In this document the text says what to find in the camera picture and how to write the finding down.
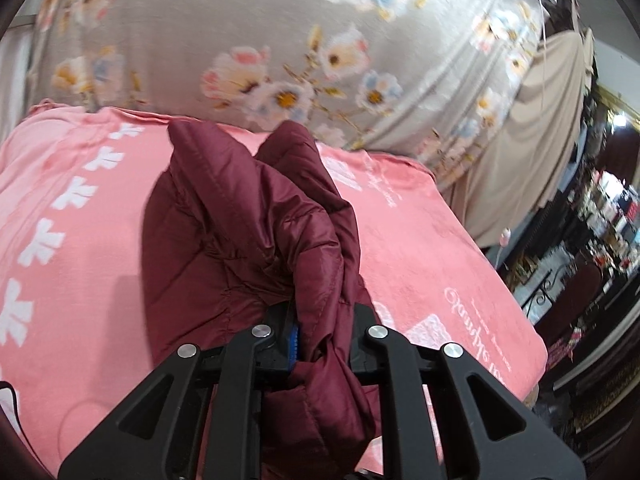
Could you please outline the maroon puffer jacket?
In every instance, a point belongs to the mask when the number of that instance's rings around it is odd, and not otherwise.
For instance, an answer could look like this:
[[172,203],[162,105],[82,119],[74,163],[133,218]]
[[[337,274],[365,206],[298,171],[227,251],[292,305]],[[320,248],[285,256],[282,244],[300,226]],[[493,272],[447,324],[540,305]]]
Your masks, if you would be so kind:
[[265,396],[269,479],[339,479],[380,431],[375,388],[348,365],[359,273],[355,211],[302,125],[284,122],[256,153],[210,122],[174,119],[172,154],[142,222],[141,281],[154,362],[180,344],[228,344],[281,302],[294,304],[297,359]]

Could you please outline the pink fleece blanket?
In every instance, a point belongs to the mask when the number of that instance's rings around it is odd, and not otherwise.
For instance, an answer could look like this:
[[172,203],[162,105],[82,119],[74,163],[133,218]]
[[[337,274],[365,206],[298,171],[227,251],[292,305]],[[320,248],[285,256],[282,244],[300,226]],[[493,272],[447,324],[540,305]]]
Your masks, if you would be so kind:
[[[547,351],[492,265],[410,160],[321,145],[355,209],[360,272],[384,325],[461,344],[525,398]],[[1,149],[1,376],[40,460],[64,458],[152,370],[144,208],[167,167],[162,115],[38,106]]]

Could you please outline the red white cartoon plush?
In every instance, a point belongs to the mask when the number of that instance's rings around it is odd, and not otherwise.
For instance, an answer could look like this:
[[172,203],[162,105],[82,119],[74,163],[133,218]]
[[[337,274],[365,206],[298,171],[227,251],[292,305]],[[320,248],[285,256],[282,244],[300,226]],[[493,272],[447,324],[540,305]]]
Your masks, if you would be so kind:
[[20,395],[10,382],[1,381],[1,409],[6,415],[12,429],[17,434],[20,441],[29,450],[28,439],[24,435],[22,423],[20,421]]

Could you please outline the cluttered dark dresser shelf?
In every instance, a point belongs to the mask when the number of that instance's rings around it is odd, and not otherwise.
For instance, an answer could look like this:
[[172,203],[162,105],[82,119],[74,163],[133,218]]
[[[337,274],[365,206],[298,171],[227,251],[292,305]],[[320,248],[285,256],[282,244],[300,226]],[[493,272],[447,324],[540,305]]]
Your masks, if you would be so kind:
[[595,470],[639,416],[639,113],[597,86],[553,200],[501,273],[547,349],[538,414]]

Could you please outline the beige bed skirt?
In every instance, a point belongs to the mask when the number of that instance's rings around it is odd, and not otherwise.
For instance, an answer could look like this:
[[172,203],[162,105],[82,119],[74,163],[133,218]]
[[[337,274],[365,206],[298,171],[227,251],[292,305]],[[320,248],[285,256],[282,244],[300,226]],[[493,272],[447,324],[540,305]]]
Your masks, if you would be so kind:
[[547,39],[502,127],[477,162],[445,192],[450,209],[480,248],[499,243],[552,199],[580,130],[593,34],[566,30]]

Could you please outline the grey floral bed sheet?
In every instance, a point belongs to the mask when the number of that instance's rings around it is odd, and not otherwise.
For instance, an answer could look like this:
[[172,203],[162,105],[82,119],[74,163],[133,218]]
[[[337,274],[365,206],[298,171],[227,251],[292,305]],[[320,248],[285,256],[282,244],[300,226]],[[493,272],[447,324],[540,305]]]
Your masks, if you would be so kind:
[[27,99],[292,120],[448,186],[502,126],[541,29],[536,0],[43,0]]

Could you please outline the white satin curtain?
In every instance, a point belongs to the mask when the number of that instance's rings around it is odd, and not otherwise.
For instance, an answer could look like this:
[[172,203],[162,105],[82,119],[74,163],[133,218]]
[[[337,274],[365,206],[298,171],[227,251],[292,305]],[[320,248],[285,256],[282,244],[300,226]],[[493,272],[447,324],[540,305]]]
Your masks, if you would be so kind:
[[36,17],[13,19],[1,39],[0,128],[4,142],[24,114],[26,78]]

